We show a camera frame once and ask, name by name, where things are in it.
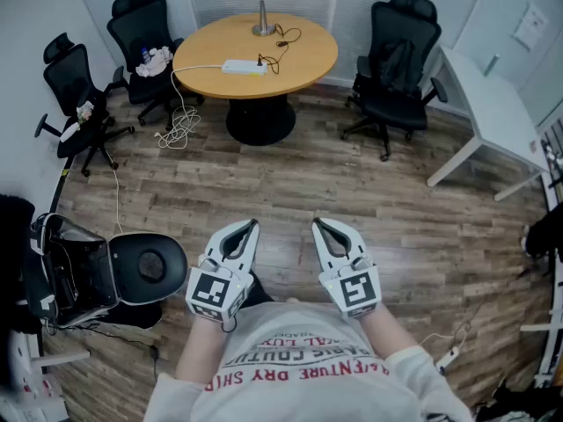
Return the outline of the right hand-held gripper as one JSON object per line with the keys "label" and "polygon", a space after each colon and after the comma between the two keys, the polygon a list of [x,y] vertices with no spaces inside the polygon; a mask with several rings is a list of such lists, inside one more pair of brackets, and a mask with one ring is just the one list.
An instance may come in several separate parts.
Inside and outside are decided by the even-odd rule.
{"label": "right hand-held gripper", "polygon": [[[372,257],[360,233],[325,217],[316,217],[311,229],[323,271],[319,281],[342,317],[356,318],[374,311],[382,302],[379,275],[377,267],[371,266]],[[367,266],[355,270],[352,266],[359,263]]]}

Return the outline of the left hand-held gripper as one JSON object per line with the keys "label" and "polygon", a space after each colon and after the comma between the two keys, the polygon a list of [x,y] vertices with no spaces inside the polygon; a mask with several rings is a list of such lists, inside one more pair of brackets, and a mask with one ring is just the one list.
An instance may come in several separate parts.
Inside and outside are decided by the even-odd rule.
{"label": "left hand-held gripper", "polygon": [[186,304],[194,315],[221,324],[235,323],[254,282],[249,272],[259,237],[257,220],[234,222],[212,235],[207,256],[200,255],[198,266],[189,273]]}

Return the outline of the silver desk lamp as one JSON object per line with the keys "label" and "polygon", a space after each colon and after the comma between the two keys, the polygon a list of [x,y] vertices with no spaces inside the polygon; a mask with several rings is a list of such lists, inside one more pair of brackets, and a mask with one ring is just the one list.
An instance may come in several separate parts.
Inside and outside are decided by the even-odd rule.
{"label": "silver desk lamp", "polygon": [[270,25],[267,22],[267,11],[264,0],[259,0],[260,12],[259,12],[259,23],[252,27],[252,33],[255,36],[266,37],[272,35],[275,32],[274,25]]}

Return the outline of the person's left forearm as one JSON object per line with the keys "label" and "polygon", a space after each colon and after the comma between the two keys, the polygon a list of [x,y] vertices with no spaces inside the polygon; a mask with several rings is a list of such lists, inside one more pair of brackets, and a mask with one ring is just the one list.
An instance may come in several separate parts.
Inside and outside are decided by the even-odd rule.
{"label": "person's left forearm", "polygon": [[227,338],[228,334],[219,323],[194,316],[175,377],[181,381],[207,385],[220,367]]}

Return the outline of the person's right forearm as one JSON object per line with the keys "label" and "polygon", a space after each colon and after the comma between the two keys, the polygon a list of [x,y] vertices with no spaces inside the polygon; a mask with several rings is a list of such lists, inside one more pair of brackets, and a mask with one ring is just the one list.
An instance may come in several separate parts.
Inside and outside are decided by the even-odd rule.
{"label": "person's right forearm", "polygon": [[401,355],[404,351],[409,353],[424,351],[382,303],[362,319],[362,327],[374,353],[384,360],[393,355]]}

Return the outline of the white desk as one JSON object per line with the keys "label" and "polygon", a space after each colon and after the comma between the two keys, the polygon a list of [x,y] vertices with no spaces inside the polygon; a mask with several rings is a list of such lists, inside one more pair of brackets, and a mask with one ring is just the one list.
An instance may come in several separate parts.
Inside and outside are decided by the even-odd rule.
{"label": "white desk", "polygon": [[498,192],[501,201],[549,171],[539,134],[524,103],[510,82],[485,75],[475,62],[447,47],[440,48],[436,69],[444,66],[453,78],[472,123],[473,137],[427,180],[436,186],[480,147],[486,146],[531,169],[522,181]]}

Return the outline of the person's black trouser leg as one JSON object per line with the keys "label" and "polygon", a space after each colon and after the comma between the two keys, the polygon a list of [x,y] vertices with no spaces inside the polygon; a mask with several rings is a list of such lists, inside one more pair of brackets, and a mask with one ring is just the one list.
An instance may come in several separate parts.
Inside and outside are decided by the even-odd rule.
{"label": "person's black trouser leg", "polygon": [[245,299],[239,308],[246,309],[262,303],[273,302],[274,299],[265,291],[257,275],[250,271],[250,276],[252,277],[251,286],[245,289]]}

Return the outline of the black cloth bag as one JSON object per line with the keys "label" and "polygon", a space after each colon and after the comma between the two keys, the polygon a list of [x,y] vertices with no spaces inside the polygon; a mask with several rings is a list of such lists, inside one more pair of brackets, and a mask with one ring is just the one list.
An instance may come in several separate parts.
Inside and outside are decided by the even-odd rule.
{"label": "black cloth bag", "polygon": [[162,319],[162,315],[161,302],[135,306],[120,302],[108,310],[106,315],[100,316],[98,320],[106,324],[119,324],[148,330]]}

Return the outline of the person's white printed shirt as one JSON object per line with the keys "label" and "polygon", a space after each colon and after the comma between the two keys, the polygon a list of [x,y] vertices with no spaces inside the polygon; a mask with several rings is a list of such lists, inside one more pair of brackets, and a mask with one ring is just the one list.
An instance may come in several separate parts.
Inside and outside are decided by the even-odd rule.
{"label": "person's white printed shirt", "polygon": [[162,373],[143,422],[472,422],[424,348],[374,353],[368,314],[295,300],[241,309],[212,381]]}

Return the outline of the small white extension socket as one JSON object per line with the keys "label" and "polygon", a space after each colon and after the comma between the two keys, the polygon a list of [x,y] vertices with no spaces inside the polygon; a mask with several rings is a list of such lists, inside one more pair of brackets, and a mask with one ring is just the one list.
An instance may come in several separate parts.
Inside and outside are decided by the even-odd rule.
{"label": "small white extension socket", "polygon": [[435,363],[435,367],[438,372],[443,375],[446,368],[458,357],[458,355],[459,348],[457,346],[450,348],[449,351]]}

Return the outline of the black mesh office chair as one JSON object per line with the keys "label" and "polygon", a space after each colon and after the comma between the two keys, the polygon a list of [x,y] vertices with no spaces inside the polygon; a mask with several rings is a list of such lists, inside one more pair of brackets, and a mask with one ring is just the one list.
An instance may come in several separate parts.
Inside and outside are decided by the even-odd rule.
{"label": "black mesh office chair", "polygon": [[171,102],[179,96],[195,98],[200,105],[204,103],[201,94],[183,87],[172,76],[170,64],[156,76],[142,77],[135,71],[143,63],[143,51],[168,47],[175,53],[183,42],[181,38],[171,37],[166,0],[115,0],[107,30],[119,46],[129,73],[129,78],[124,78],[123,71],[118,69],[114,77],[124,84],[131,104],[147,106],[137,116],[141,125],[145,124],[147,113],[162,105],[168,114],[166,129],[171,130]]}
{"label": "black mesh office chair", "polygon": [[34,136],[39,137],[45,131],[58,139],[56,154],[59,158],[72,158],[87,151],[87,157],[81,169],[85,177],[90,176],[88,165],[96,152],[100,152],[112,170],[119,165],[106,150],[106,142],[114,137],[135,132],[133,126],[111,131],[115,118],[106,109],[106,98],[109,91],[120,87],[125,88],[120,80],[113,77],[113,81],[101,91],[91,78],[90,65],[86,46],[72,42],[67,33],[55,37],[45,47],[43,61],[46,68],[43,72],[44,80],[54,93],[59,106],[68,117],[64,129],[77,121],[77,108],[86,100],[94,104],[93,113],[80,130],[75,132],[66,142],[60,141],[62,131],[47,123],[47,115],[40,118]]}
{"label": "black mesh office chair", "polygon": [[391,155],[390,127],[403,130],[409,142],[415,131],[428,127],[428,103],[433,98],[448,101],[439,79],[430,79],[427,94],[420,87],[424,65],[442,28],[430,0],[378,1],[370,14],[369,54],[357,58],[354,93],[345,102],[345,106],[356,104],[364,118],[345,128],[340,138],[346,140],[352,133],[373,127],[375,137],[384,143],[380,159],[386,162]]}

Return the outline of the pale crumpled cloth pile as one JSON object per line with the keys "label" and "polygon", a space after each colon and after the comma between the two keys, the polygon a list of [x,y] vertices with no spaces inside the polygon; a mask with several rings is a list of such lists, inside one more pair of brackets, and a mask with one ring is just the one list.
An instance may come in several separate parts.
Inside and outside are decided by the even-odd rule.
{"label": "pale crumpled cloth pile", "polygon": [[135,67],[135,73],[140,77],[154,77],[163,73],[172,62],[173,53],[167,46],[152,48],[150,54],[152,59],[148,65],[143,62]]}

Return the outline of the round wooden table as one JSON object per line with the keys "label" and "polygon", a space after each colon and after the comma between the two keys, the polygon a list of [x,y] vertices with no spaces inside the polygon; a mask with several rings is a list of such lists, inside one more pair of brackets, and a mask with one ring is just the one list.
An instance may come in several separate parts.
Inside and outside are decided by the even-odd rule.
{"label": "round wooden table", "polygon": [[[267,146],[286,138],[296,124],[289,94],[324,77],[337,61],[338,46],[323,26],[282,13],[269,17],[278,26],[272,35],[255,36],[256,18],[240,14],[205,25],[180,44],[172,67],[189,90],[229,102],[226,127],[235,140]],[[226,60],[263,62],[267,73],[224,74]]]}

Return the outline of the white floral bag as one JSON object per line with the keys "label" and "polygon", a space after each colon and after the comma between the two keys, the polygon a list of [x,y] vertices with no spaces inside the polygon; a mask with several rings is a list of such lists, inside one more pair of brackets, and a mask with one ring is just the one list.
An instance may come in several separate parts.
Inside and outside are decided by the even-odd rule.
{"label": "white floral bag", "polygon": [[64,129],[60,136],[61,142],[66,142],[75,132],[80,130],[80,127],[90,119],[94,109],[94,104],[86,100],[81,106],[77,108],[77,121],[72,122],[67,128]]}

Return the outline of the black fabric bundle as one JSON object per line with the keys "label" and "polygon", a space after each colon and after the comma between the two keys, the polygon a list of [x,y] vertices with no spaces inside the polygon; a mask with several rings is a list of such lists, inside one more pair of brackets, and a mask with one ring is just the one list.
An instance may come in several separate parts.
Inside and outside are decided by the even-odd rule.
{"label": "black fabric bundle", "polygon": [[18,309],[17,302],[23,299],[19,279],[34,211],[28,200],[0,194],[0,323],[14,331],[25,325],[26,311]]}

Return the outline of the white metal rack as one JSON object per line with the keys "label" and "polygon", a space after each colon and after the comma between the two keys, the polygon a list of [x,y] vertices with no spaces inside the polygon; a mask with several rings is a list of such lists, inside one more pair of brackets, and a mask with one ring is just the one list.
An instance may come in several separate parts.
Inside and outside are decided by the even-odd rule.
{"label": "white metal rack", "polygon": [[525,324],[521,332],[546,333],[542,359],[534,376],[534,386],[552,384],[559,364],[563,361],[563,263],[555,255],[554,288],[552,308],[546,324]]}

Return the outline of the cluttered tool shelf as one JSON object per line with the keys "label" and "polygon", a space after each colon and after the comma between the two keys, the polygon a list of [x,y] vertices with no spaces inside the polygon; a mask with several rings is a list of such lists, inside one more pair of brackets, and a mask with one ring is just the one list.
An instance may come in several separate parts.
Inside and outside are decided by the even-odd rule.
{"label": "cluttered tool shelf", "polygon": [[557,118],[540,140],[550,170],[548,188],[555,191],[558,201],[563,201],[563,118]]}

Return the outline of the white shelf unit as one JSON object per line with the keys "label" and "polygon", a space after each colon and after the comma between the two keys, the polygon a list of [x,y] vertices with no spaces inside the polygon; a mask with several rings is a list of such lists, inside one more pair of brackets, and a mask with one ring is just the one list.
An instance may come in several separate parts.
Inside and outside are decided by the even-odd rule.
{"label": "white shelf unit", "polygon": [[11,388],[0,390],[0,422],[69,422],[62,388],[46,368],[89,357],[87,350],[41,355],[36,335],[11,332]]}

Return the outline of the paper notice sheet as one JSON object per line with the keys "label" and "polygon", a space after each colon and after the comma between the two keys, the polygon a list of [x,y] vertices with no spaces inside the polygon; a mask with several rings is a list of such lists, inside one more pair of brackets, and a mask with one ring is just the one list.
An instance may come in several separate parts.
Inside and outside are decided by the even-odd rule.
{"label": "paper notice sheet", "polygon": [[548,25],[549,18],[534,3],[528,2],[512,38],[530,52],[541,40]]}

